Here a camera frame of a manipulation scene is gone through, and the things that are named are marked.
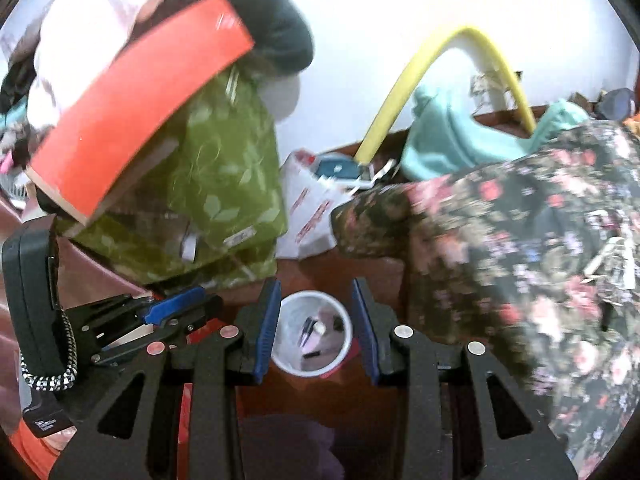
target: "metal screw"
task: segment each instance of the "metal screw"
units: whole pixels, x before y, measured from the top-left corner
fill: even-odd
[[[486,351],[484,345],[479,341],[472,341],[466,347],[473,355],[482,355]]]
[[[146,353],[149,355],[160,355],[164,352],[164,343],[162,341],[154,341],[146,346]]]
[[[407,325],[398,325],[394,328],[394,334],[402,339],[409,339],[414,334],[414,329]]]
[[[220,335],[225,339],[236,337],[240,333],[240,329],[235,325],[223,326],[220,329]]]

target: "floral blanket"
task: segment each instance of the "floral blanket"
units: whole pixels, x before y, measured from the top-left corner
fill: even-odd
[[[345,254],[407,262],[412,326],[483,341],[535,394],[581,479],[640,396],[639,153],[624,126],[590,121],[531,156],[375,189],[333,214]],[[639,286],[613,308],[582,273],[619,218]]]

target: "black gripper frame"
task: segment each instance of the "black gripper frame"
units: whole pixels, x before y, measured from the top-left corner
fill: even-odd
[[[244,479],[235,386],[259,384],[266,373],[280,300],[280,283],[271,278],[257,304],[238,313],[237,333],[227,327],[194,345],[141,348],[80,425],[50,480],[174,480],[185,383],[193,383],[190,480]]]
[[[363,278],[353,282],[351,317],[372,382],[403,393],[396,479],[577,479],[533,396],[484,345],[396,331],[395,312]]]

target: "green leaf-patterned fabric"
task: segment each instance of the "green leaf-patterned fabric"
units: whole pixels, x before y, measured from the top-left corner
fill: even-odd
[[[73,240],[143,284],[189,273],[192,282],[222,288],[273,274],[275,240],[287,221],[273,119],[254,82],[237,66],[219,74],[151,142],[165,137],[178,139],[178,148],[136,185],[136,193],[165,203],[167,212],[199,232],[195,261],[157,243],[166,229],[162,221],[149,224],[157,232],[142,234],[111,212]]]

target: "red book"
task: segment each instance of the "red book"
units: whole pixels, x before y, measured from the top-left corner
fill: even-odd
[[[50,132],[27,168],[44,193],[87,224],[162,124],[253,40],[227,0],[201,0],[132,44]]]

